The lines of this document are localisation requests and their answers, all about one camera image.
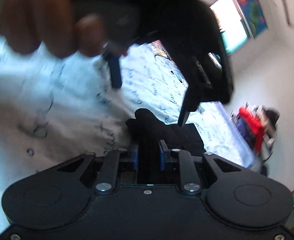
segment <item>silver screw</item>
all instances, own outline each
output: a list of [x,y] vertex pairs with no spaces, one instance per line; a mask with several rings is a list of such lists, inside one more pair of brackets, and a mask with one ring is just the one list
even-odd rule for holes
[[151,190],[144,190],[144,194],[146,194],[146,195],[150,195],[151,193],[152,193]]
[[10,237],[11,240],[20,240],[20,236],[17,234],[12,234]]
[[96,189],[98,191],[108,191],[111,189],[111,185],[109,183],[103,182],[103,183],[97,184]]
[[285,240],[285,236],[284,235],[277,235],[274,240]]
[[195,192],[200,189],[200,186],[195,183],[188,183],[184,186],[184,189],[189,192]]

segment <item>bright window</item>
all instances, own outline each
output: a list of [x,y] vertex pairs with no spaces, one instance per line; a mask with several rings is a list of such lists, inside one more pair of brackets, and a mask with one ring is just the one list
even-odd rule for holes
[[233,0],[218,0],[211,9],[216,14],[227,54],[234,53],[249,39],[249,33]]

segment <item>white wall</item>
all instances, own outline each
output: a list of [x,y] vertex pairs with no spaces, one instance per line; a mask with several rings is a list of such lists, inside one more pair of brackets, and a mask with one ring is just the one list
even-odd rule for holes
[[[217,0],[204,0],[208,4],[213,4]],[[231,55],[231,63],[234,72],[237,74],[248,68],[257,57],[259,57],[275,40],[277,40],[277,32],[272,17],[271,7],[268,0],[259,0],[266,18],[268,30],[263,32],[257,39],[250,39],[236,53]]]
[[294,52],[275,43],[235,78],[235,93],[226,109],[251,104],[280,112],[274,154],[267,162],[269,174],[294,190]]

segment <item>finger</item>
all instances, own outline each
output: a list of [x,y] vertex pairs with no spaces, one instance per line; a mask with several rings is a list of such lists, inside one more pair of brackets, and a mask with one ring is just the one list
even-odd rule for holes
[[76,51],[70,0],[30,0],[36,31],[47,49],[59,58]]
[[88,15],[76,24],[78,50],[87,57],[94,57],[103,53],[106,35],[103,19],[97,15]]
[[30,54],[40,45],[26,0],[2,0],[0,34],[21,54]]

